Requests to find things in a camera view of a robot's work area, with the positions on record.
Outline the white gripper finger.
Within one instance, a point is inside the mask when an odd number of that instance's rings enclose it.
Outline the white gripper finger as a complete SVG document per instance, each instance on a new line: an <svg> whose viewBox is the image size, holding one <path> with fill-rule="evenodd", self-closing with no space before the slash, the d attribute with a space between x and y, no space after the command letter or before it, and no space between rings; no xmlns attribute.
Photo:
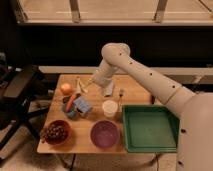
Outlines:
<svg viewBox="0 0 213 171"><path fill-rule="evenodd" d="M88 90L86 88L81 88L83 93L88 93Z"/></svg>
<svg viewBox="0 0 213 171"><path fill-rule="evenodd" d="M81 94L81 86L78 77L76 78L76 94Z"/></svg>

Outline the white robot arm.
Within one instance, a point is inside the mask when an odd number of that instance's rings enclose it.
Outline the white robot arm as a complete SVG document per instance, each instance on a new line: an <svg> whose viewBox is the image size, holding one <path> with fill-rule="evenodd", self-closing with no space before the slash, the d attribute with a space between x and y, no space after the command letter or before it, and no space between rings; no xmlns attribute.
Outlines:
<svg viewBox="0 0 213 171"><path fill-rule="evenodd" d="M176 171L213 171L213 93L196 94L130 57L125 43L107 43L102 61L84 87L107 88L121 69L180 119Z"/></svg>

